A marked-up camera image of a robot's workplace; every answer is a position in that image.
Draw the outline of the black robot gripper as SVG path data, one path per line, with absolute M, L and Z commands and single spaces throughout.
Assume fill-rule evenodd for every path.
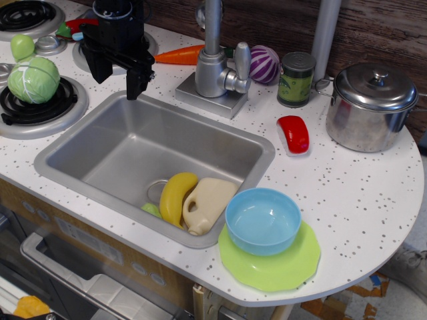
M 127 69 L 127 99 L 136 100 L 154 77 L 154 58 L 144 37 L 151 7 L 145 1 L 94 1 L 92 11 L 99 25 L 81 26 L 89 70 L 101 84 L 112 75 L 114 64 Z

